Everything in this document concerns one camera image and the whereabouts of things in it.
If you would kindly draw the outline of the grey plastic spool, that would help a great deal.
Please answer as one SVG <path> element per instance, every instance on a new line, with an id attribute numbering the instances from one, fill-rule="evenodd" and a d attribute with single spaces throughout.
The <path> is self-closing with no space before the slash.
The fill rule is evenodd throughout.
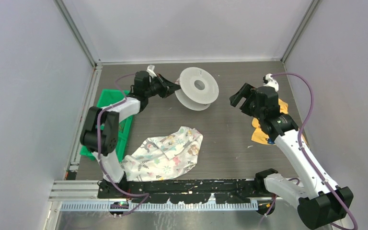
<path id="1" fill-rule="evenodd" d="M 198 67 L 184 69 L 177 83 L 181 88 L 174 94 L 179 102 L 190 110 L 206 110 L 219 96 L 219 86 L 215 78 Z"/>

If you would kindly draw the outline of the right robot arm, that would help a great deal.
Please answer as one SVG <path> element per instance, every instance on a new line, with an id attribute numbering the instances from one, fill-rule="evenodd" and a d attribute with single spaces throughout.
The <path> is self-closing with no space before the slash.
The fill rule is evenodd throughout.
<path id="1" fill-rule="evenodd" d="M 299 136 L 299 127 L 289 114 L 280 111 L 278 93 L 273 87 L 244 84 L 230 97 L 236 107 L 256 118 L 261 130 L 284 153 L 303 186 L 300 187 L 270 168 L 255 175 L 254 190 L 259 196 L 270 193 L 292 205 L 304 225 L 315 230 L 344 219 L 354 195 L 349 187 L 340 187 L 314 158 L 306 142 Z"/>

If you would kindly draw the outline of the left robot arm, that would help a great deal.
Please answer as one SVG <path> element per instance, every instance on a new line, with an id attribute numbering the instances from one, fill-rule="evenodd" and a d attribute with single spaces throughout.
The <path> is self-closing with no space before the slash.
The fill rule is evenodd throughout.
<path id="1" fill-rule="evenodd" d="M 124 93 L 121 101 L 105 107 L 92 106 L 88 109 L 80 134 L 80 143 L 97 160 L 103 178 L 110 182 L 109 192 L 116 198 L 123 198 L 128 191 L 122 182 L 124 170 L 117 155 L 119 124 L 123 120 L 141 113 L 149 103 L 149 98 L 159 96 L 167 98 L 181 86 L 167 80 L 152 70 L 135 73 L 129 93 Z"/>

